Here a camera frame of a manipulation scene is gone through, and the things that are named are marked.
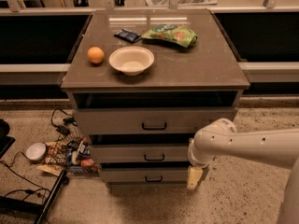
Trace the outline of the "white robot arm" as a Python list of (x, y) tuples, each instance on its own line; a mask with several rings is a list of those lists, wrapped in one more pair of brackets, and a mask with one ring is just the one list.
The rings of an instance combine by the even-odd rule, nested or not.
[(239, 133), (228, 119), (218, 119), (189, 140), (188, 159), (205, 169), (215, 156), (233, 156), (291, 169), (277, 224), (299, 222), (299, 130)]

